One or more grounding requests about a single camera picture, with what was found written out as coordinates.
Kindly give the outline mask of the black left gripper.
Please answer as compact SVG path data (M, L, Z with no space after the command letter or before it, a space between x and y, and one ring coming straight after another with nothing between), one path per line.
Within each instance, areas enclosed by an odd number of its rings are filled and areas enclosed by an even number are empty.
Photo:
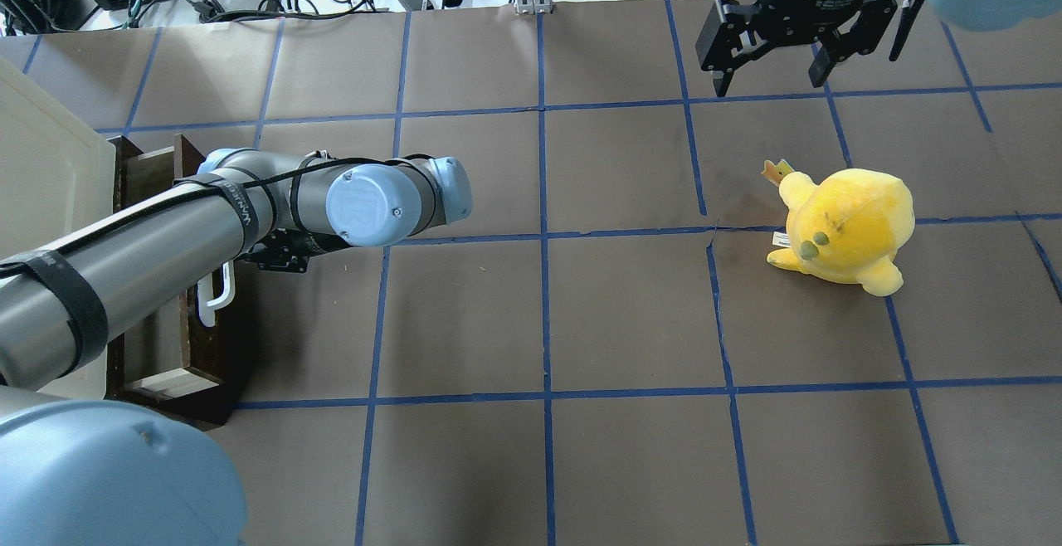
M307 231L277 229L262 237L241 261L255 265L261 271L306 273L311 258L333 251L333 236Z

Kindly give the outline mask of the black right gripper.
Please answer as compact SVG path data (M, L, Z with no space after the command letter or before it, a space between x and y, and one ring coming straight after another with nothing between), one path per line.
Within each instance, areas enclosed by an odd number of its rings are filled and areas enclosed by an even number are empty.
M826 27L857 17L847 32L828 29L816 39L809 66L812 87L822 88L834 67L853 55L873 53L896 10L896 0L714 0L695 41L700 70L712 76L714 95L727 96L733 74L781 46L785 27Z

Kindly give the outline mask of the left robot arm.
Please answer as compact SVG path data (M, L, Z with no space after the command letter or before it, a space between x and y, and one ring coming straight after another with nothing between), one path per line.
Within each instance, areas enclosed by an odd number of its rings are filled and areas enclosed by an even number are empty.
M236 260L383 248L473 212L453 157L219 149L171 189L2 262L4 545L240 545L244 489L213 439L133 403L42 387Z

